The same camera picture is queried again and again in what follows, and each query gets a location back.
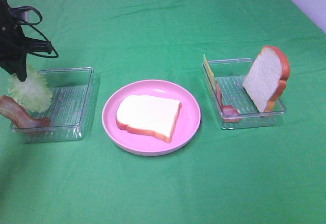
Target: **clear plastic container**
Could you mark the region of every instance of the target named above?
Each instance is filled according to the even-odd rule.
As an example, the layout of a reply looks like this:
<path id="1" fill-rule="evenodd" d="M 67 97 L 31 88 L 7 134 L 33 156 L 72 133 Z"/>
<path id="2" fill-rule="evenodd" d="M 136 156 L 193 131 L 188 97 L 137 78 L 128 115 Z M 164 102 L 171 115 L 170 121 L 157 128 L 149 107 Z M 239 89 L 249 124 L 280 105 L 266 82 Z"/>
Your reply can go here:
<path id="1" fill-rule="evenodd" d="M 70 141 L 84 138 L 93 95 L 93 69 L 70 68 L 41 70 L 53 92 L 52 104 L 43 113 L 31 113 L 34 118 L 50 117 L 49 127 L 10 129 L 26 143 Z"/>
<path id="2" fill-rule="evenodd" d="M 285 112 L 285 106 L 280 99 L 275 102 L 273 111 L 260 113 L 243 88 L 243 80 L 252 63 L 251 58 L 208 61 L 214 80 L 219 83 L 222 90 L 222 102 L 214 91 L 214 84 L 209 79 L 209 71 L 206 70 L 204 63 L 202 65 L 206 88 L 222 129 L 274 126 L 283 121 L 281 115 Z M 233 106 L 239 114 L 224 113 L 223 105 Z"/>

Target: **lettuce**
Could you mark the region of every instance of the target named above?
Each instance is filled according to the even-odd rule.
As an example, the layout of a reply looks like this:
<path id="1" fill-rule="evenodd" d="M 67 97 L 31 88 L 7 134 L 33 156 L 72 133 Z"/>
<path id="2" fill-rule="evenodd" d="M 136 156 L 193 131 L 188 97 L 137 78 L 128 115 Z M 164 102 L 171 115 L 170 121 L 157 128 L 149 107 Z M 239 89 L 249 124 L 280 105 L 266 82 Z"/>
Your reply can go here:
<path id="1" fill-rule="evenodd" d="M 27 78 L 21 82 L 15 74 L 9 78 L 8 92 L 11 97 L 31 112 L 44 112 L 52 103 L 52 91 L 47 87 L 45 77 L 31 66 L 26 66 Z"/>

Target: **white bread slice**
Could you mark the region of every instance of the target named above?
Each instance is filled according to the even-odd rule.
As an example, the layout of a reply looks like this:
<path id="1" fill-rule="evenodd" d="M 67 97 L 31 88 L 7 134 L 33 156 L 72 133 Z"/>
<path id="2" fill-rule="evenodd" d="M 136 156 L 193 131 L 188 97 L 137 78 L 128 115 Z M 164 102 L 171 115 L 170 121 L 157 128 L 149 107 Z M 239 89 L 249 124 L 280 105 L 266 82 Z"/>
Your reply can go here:
<path id="1" fill-rule="evenodd" d="M 151 95 L 129 95 L 117 110 L 117 126 L 133 134 L 149 135 L 170 143 L 181 102 Z"/>
<path id="2" fill-rule="evenodd" d="M 290 76 L 287 56 L 275 46 L 263 46 L 242 86 L 259 112 L 272 111 Z"/>

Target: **toast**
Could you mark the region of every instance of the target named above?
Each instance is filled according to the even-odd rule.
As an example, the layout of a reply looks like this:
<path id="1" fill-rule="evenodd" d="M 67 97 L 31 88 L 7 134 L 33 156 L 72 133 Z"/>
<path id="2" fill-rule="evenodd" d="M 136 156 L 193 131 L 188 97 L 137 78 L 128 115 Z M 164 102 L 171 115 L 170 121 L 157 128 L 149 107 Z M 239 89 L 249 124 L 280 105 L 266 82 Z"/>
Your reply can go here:
<path id="1" fill-rule="evenodd" d="M 281 49 L 263 46 L 242 86 L 259 112 L 272 111 L 290 77 L 290 63 Z"/>
<path id="2" fill-rule="evenodd" d="M 181 109 L 176 99 L 151 95 L 129 95 L 120 103 L 116 121 L 121 130 L 153 136 L 170 143 Z"/>

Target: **green tablecloth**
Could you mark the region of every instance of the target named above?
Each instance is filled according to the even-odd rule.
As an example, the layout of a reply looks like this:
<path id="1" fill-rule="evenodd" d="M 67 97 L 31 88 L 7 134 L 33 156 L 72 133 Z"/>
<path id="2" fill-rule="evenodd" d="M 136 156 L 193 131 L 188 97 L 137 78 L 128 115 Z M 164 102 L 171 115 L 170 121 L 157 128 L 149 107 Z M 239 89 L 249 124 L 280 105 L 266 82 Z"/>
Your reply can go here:
<path id="1" fill-rule="evenodd" d="M 30 64 L 91 66 L 100 85 L 81 141 L 24 144 L 0 118 L 0 223 L 326 223 L 326 35 L 290 0 L 8 2 L 37 8 L 60 53 Z M 202 55 L 255 58 L 265 44 L 291 63 L 284 123 L 221 130 Z M 110 95 L 142 79 L 180 84 L 201 107 L 197 134 L 172 154 L 130 154 L 103 129 Z"/>

